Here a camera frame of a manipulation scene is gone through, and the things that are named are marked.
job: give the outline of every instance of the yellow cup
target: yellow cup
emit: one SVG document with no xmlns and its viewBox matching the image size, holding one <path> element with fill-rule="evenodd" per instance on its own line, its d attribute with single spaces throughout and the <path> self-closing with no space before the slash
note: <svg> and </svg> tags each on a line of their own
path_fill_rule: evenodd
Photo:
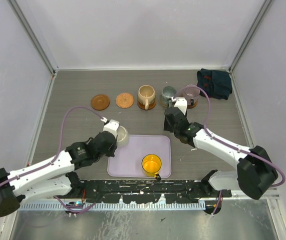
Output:
<svg viewBox="0 0 286 240">
<path fill-rule="evenodd" d="M 154 154 L 149 154 L 145 156 L 142 160 L 142 168 L 145 174 L 148 177 L 156 178 L 156 180 L 158 181 L 161 180 L 161 176 L 158 174 L 161 167 L 162 167 L 161 159 Z"/>
</svg>

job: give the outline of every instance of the folded cloth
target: folded cloth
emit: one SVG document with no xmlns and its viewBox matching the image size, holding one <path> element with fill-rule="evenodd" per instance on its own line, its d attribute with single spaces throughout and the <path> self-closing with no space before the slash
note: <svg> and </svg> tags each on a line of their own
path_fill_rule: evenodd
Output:
<svg viewBox="0 0 286 240">
<path fill-rule="evenodd" d="M 226 71 L 201 69 L 197 72 L 197 86 L 203 89 L 210 98 L 228 99 L 232 93 L 232 80 Z"/>
</svg>

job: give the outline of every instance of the pink tray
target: pink tray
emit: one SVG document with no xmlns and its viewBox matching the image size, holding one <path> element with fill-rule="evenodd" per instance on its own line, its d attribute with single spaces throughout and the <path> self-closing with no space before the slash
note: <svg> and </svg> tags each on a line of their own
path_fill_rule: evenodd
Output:
<svg viewBox="0 0 286 240">
<path fill-rule="evenodd" d="M 148 178 L 142 169 L 142 159 L 148 154 L 161 158 L 159 175 L 168 178 L 172 172 L 171 142 L 166 136 L 156 135 L 129 135 L 128 144 L 108 158 L 107 172 L 112 177 Z"/>
</svg>

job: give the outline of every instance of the white panel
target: white panel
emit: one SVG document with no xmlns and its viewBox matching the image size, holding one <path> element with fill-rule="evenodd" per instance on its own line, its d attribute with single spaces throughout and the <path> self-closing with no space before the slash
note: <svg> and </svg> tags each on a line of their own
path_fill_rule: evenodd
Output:
<svg viewBox="0 0 286 240">
<path fill-rule="evenodd" d="M 286 175 L 286 1 L 274 1 L 234 74 L 255 143 Z M 278 190 L 286 206 L 286 182 Z"/>
<path fill-rule="evenodd" d="M 0 0 L 0 168 L 26 163 L 49 82 L 50 72 L 7 1 Z"/>
<path fill-rule="evenodd" d="M 199 69 L 231 65 L 263 0 L 24 2 L 60 69 Z"/>
</svg>

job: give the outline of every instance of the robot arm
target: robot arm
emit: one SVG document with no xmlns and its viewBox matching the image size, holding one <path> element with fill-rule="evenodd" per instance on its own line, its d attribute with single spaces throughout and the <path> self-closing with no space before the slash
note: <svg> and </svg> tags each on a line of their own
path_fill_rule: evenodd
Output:
<svg viewBox="0 0 286 240">
<path fill-rule="evenodd" d="M 242 190 L 249 197 L 259 199 L 277 179 L 277 172 L 268 164 L 242 153 L 242 150 L 254 153 L 271 162 L 266 151 L 260 146 L 253 149 L 240 146 L 209 130 L 206 131 L 203 125 L 197 122 L 189 123 L 186 110 L 186 99 L 178 97 L 174 107 L 165 111 L 164 130 L 173 132 L 184 144 L 216 155 L 235 169 L 230 172 L 211 171 L 205 177 L 210 187 L 215 190 Z"/>
<path fill-rule="evenodd" d="M 82 183 L 75 170 L 90 166 L 102 156 L 113 157 L 117 148 L 119 122 L 110 120 L 103 131 L 85 142 L 75 142 L 54 157 L 35 165 L 6 172 L 0 169 L 0 184 L 13 179 L 0 187 L 0 217 L 16 211 L 20 205 L 38 199 L 66 194 L 77 195 Z"/>
</svg>

